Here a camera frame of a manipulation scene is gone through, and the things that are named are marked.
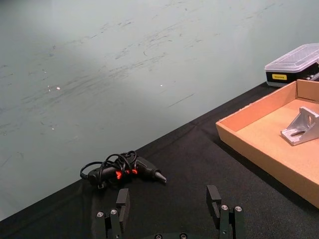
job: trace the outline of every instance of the cardboard box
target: cardboard box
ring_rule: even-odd
[[[216,123],[223,142],[319,208],[319,138],[281,136],[305,106],[319,113],[319,82],[297,80]]]

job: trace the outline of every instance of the white wall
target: white wall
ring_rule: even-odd
[[[85,163],[265,81],[268,62],[319,42],[317,9],[314,0],[1,1],[0,220],[78,180]]]

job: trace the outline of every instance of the silver metal bracket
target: silver metal bracket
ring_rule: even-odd
[[[319,137],[319,115],[306,107],[299,108],[299,114],[292,123],[281,131],[281,136],[292,146]]]

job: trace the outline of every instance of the clear plastic lid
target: clear plastic lid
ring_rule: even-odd
[[[319,59],[319,43],[302,45],[265,66],[267,72],[300,72]]]

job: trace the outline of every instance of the yellow label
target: yellow label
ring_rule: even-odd
[[[286,81],[287,80],[287,75],[273,74],[273,79],[274,80]]]

